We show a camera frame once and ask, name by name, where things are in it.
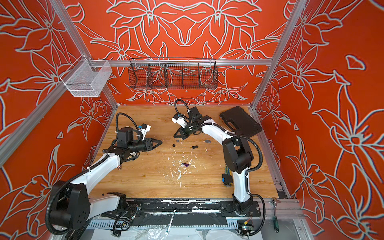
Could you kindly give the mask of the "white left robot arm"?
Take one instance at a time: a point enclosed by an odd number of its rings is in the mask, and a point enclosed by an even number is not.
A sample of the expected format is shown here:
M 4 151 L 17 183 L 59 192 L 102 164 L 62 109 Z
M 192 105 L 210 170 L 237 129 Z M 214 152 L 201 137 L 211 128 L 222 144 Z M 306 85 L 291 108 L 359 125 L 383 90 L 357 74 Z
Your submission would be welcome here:
M 110 192 L 95 199 L 90 199 L 89 194 L 111 171 L 163 143 L 147 137 L 150 129 L 146 124 L 116 127 L 115 139 L 99 160 L 71 179 L 54 184 L 45 214 L 46 227 L 51 234 L 64 235 L 80 230 L 97 216 L 114 220 L 114 232 L 118 222 L 131 222 L 139 207 L 128 204 L 125 194 Z

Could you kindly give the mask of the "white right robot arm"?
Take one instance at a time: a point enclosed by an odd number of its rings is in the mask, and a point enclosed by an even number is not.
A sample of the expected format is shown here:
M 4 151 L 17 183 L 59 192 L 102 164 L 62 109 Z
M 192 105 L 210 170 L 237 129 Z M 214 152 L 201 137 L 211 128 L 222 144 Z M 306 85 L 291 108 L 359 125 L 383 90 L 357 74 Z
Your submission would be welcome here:
M 221 120 L 229 127 L 217 124 L 211 117 L 203 116 L 196 107 L 187 109 L 187 114 L 180 112 L 172 118 L 172 122 L 180 126 L 174 134 L 176 139 L 187 139 L 191 135 L 204 133 L 223 148 L 224 160 L 229 172 L 223 174 L 224 185 L 233 185 L 233 202 L 229 207 L 222 207 L 222 213 L 236 214 L 240 217 L 252 215 L 252 208 L 257 207 L 254 197 L 262 204 L 264 199 L 250 190 L 251 172 L 261 168 L 263 154 L 252 137 L 262 131 L 262 127 L 243 108 L 236 106 L 220 114 Z

